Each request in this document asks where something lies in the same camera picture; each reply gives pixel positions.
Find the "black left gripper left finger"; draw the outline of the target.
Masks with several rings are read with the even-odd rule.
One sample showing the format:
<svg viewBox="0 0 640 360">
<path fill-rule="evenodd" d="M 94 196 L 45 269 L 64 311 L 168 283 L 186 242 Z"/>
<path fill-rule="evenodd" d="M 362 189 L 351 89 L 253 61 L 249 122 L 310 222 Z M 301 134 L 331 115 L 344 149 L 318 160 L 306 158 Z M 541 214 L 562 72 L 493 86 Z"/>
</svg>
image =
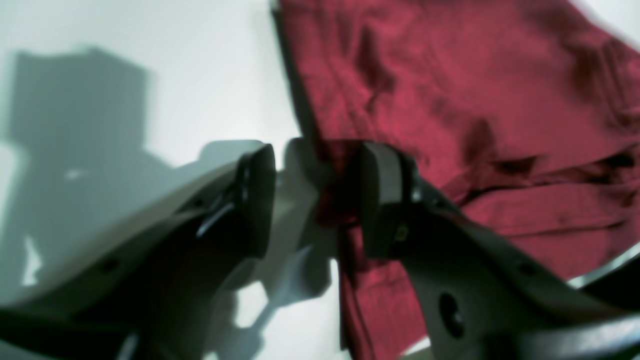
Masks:
<svg viewBox="0 0 640 360">
<path fill-rule="evenodd" d="M 1 339 L 57 360 L 199 360 L 216 295 L 265 257 L 275 197 L 274 148 L 57 287 L 1 309 Z"/>
</svg>

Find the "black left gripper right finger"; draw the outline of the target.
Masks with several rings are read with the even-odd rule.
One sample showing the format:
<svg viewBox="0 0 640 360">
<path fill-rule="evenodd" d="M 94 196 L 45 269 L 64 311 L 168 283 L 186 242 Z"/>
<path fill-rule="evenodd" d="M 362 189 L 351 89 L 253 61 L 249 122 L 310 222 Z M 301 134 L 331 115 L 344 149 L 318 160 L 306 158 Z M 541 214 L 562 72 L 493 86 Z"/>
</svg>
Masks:
<svg viewBox="0 0 640 360">
<path fill-rule="evenodd" d="M 366 142 L 359 153 L 366 256 L 398 260 L 437 360 L 637 360 L 639 258 L 573 288 L 464 215 L 414 160 Z"/>
</svg>

